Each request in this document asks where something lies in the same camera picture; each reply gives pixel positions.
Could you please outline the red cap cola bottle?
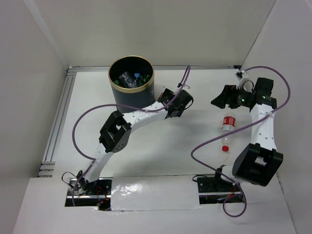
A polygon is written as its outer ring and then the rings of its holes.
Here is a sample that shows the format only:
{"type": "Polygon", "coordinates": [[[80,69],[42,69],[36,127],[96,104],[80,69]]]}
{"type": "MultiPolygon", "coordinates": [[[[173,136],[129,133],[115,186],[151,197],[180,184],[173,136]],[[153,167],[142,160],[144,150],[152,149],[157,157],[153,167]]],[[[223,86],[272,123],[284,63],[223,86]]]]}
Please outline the red cap cola bottle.
{"type": "MultiPolygon", "coordinates": [[[[236,126],[236,115],[233,112],[228,112],[225,114],[222,123],[222,134],[231,133],[235,130],[236,126]]],[[[222,151],[228,152],[230,150],[230,145],[233,141],[233,135],[224,136],[222,138],[222,151]]]]}

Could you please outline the green bottle with cap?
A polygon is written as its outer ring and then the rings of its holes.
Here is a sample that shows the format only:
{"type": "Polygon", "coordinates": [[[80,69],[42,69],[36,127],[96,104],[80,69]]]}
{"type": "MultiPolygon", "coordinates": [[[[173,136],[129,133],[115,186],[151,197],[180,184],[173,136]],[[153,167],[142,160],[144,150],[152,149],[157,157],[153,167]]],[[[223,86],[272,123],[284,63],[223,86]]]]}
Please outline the green bottle with cap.
{"type": "Polygon", "coordinates": [[[140,78],[141,78],[142,84],[145,84],[150,80],[151,76],[150,75],[144,75],[144,76],[141,76],[140,78]]]}

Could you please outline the blue label water bottle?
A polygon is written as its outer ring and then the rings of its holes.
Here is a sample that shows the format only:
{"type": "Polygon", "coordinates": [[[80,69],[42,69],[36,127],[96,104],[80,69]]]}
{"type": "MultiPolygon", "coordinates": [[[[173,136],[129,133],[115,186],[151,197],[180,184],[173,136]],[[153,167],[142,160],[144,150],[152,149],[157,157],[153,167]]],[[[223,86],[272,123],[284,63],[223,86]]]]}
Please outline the blue label water bottle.
{"type": "Polygon", "coordinates": [[[134,73],[134,80],[136,87],[140,87],[142,85],[141,75],[139,73],[134,73]]]}

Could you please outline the clear crushed plastic bottle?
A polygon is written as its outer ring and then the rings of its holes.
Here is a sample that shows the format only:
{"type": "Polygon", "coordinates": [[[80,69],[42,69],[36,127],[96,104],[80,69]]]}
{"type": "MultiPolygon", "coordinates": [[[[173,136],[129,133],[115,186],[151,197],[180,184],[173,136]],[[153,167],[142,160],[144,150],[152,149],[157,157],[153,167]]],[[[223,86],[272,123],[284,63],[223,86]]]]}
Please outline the clear crushed plastic bottle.
{"type": "Polygon", "coordinates": [[[137,88],[137,84],[135,79],[129,72],[122,73],[119,77],[119,82],[127,89],[134,89],[137,88]]]}

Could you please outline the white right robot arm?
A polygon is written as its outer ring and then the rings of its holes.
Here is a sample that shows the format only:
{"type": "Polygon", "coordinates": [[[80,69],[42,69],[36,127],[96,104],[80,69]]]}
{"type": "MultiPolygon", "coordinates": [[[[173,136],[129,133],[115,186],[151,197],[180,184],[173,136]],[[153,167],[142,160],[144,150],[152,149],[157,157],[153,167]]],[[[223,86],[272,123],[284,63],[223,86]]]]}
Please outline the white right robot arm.
{"type": "Polygon", "coordinates": [[[211,104],[221,109],[226,106],[249,108],[254,123],[250,143],[232,166],[223,166],[223,174],[213,178],[216,190],[224,191],[230,182],[249,182],[265,187],[282,164],[283,154],[277,151],[274,141],[277,101],[271,96],[272,89],[273,80],[258,78],[251,92],[235,85],[225,85],[221,94],[212,100],[211,104]]]}

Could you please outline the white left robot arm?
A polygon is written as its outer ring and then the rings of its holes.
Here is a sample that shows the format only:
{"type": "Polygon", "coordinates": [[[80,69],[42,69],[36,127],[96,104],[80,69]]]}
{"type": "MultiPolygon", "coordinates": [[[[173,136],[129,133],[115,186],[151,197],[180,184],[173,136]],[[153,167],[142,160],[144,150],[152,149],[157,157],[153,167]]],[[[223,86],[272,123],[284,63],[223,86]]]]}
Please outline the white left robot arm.
{"type": "Polygon", "coordinates": [[[121,152],[127,145],[130,134],[150,123],[170,117],[180,117],[187,105],[193,102],[190,87],[173,92],[165,89],[159,99],[143,111],[122,114],[116,110],[110,114],[99,134],[99,144],[89,166],[77,174],[79,189],[86,195],[92,194],[98,185],[100,173],[113,154],[121,152]]]}

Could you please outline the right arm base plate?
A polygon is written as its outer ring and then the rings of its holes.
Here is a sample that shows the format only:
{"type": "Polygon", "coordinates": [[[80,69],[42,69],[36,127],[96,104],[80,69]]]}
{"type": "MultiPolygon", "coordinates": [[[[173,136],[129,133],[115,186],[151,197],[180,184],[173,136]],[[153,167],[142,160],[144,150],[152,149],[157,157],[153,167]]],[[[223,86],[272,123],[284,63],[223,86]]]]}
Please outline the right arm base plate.
{"type": "Polygon", "coordinates": [[[241,190],[231,183],[221,180],[214,175],[195,175],[192,181],[197,184],[199,204],[242,203],[241,190]]]}

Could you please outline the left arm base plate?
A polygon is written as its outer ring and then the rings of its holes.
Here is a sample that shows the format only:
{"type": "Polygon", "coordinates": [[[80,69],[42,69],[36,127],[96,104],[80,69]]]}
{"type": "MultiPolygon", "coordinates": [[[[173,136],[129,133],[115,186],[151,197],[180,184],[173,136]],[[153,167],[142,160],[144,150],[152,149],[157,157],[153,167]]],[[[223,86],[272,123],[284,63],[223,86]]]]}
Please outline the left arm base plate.
{"type": "MultiPolygon", "coordinates": [[[[71,186],[74,186],[75,182],[75,178],[69,180],[71,186]]],[[[90,192],[84,192],[80,185],[75,190],[71,186],[68,186],[65,207],[73,207],[72,196],[74,196],[76,207],[96,207],[100,211],[111,210],[111,178],[100,178],[90,192]]]]}

